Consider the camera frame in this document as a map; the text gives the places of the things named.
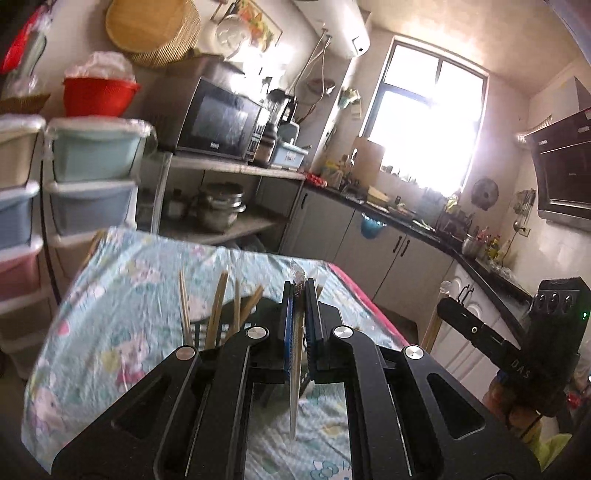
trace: window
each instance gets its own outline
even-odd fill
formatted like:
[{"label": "window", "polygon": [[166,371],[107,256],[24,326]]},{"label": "window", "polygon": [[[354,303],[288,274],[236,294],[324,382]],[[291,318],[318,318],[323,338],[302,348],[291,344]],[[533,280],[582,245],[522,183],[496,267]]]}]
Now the window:
[{"label": "window", "polygon": [[365,130],[386,148],[382,166],[450,196],[470,166],[485,86],[445,57],[396,44]]}]

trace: woven basket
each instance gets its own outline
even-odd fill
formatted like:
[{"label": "woven basket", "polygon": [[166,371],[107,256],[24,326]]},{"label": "woven basket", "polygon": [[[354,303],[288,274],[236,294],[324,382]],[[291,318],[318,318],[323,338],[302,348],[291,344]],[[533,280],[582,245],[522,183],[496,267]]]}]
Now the woven basket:
[{"label": "woven basket", "polygon": [[36,115],[45,106],[50,94],[32,95],[29,97],[13,97],[0,100],[0,115],[5,113],[19,113],[21,115]]}]

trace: bed sheet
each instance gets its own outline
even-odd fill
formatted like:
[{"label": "bed sheet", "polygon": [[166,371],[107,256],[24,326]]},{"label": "bed sheet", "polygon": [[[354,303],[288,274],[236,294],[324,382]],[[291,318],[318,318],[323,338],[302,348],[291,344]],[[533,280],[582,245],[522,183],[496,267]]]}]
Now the bed sheet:
[{"label": "bed sheet", "polygon": [[[50,471],[59,450],[182,344],[178,271],[184,269],[191,319],[211,311],[217,281],[242,272],[242,295],[265,286],[280,302],[291,258],[172,241],[110,229],[99,242],[53,320],[25,390],[22,441]],[[329,264],[298,260],[324,278],[320,300],[377,344],[401,349],[404,339],[376,316],[367,299]],[[226,290],[225,303],[233,300]],[[287,386],[255,403],[245,478],[351,478],[342,384],[308,386],[300,399],[297,440],[289,434]]]}]

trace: window pane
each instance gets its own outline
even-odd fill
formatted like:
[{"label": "window pane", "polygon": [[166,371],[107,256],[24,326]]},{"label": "window pane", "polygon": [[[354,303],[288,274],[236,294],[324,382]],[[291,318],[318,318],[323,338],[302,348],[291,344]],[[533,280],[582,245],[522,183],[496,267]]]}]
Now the window pane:
[{"label": "window pane", "polygon": [[420,162],[425,155],[428,115],[429,107],[424,103],[397,93],[384,93],[369,136],[372,142],[386,148],[382,165],[392,165],[397,172],[405,170],[406,165]]},{"label": "window pane", "polygon": [[369,139],[386,148],[382,165],[450,196],[470,163],[476,126],[468,120],[450,121],[445,109],[386,92]]},{"label": "window pane", "polygon": [[397,45],[385,82],[431,98],[438,64],[437,57]]},{"label": "window pane", "polygon": [[476,121],[482,113],[483,83],[482,78],[444,61],[433,99],[450,114]]}]

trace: black countertop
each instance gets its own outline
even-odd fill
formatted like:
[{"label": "black countertop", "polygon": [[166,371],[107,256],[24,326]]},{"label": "black countertop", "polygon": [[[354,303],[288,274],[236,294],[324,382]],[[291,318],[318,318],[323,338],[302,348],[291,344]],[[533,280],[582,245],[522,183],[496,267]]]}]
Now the black countertop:
[{"label": "black countertop", "polygon": [[407,235],[417,238],[452,257],[478,283],[478,286],[485,292],[488,299],[500,312],[501,318],[515,339],[519,344],[522,344],[525,338],[525,329],[519,323],[519,319],[529,310],[532,300],[531,296],[524,290],[513,286],[498,275],[487,272],[476,261],[464,257],[461,254],[461,248],[450,245],[449,242],[439,237],[435,232],[430,232],[412,223],[409,219],[387,214],[367,203],[360,204],[341,195],[337,190],[324,189],[308,183],[306,183],[306,188],[345,205],[349,205],[351,208],[365,213],[375,220],[393,226]]}]

